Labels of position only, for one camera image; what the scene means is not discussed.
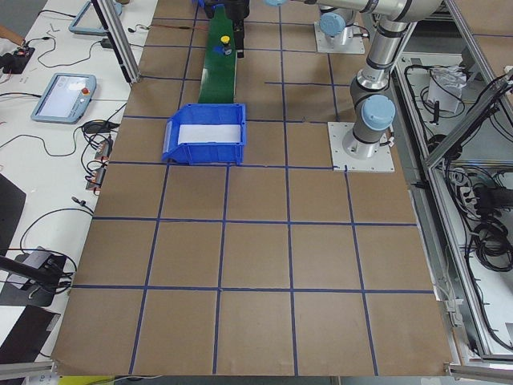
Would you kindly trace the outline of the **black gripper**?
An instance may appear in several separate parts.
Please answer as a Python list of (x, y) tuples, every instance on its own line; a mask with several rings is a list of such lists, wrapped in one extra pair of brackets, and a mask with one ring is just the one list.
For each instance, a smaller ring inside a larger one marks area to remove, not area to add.
[(233, 22), (233, 37), (238, 59), (244, 58), (244, 19), (249, 16), (249, 0), (225, 0), (225, 13)]

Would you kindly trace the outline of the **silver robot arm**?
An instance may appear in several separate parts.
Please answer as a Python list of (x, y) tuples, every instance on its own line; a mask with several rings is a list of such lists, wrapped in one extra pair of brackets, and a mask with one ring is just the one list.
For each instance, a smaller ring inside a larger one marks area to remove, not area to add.
[(351, 83), (351, 96), (357, 114), (351, 136), (359, 144), (371, 145), (380, 141), (382, 133), (390, 126), (372, 128), (370, 120), (362, 116), (362, 103), (371, 95), (379, 95), (386, 89), (390, 68), (398, 54), (400, 43), (412, 22), (432, 15), (440, 1), (431, 0), (383, 0), (383, 1), (308, 1), (309, 5), (327, 6), (360, 13), (379, 14), (380, 19), (371, 42), (366, 64)]
[[(224, 8), (225, 16), (232, 22), (232, 32), (238, 59), (244, 58), (244, 21), (250, 15), (250, 1), (218, 1)], [(319, 27), (330, 38), (342, 34), (353, 25), (354, 12), (334, 6), (319, 5)]]

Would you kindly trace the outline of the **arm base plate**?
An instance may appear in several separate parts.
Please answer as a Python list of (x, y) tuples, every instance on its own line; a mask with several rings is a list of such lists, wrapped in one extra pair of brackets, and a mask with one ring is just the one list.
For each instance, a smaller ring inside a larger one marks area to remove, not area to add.
[(328, 54), (363, 55), (366, 52), (364, 38), (358, 24), (346, 27), (340, 34), (329, 36), (319, 27), (319, 22), (313, 24), (317, 51)]
[(328, 122), (332, 168), (339, 172), (394, 172), (386, 135), (375, 144), (363, 144), (353, 136), (353, 123)]

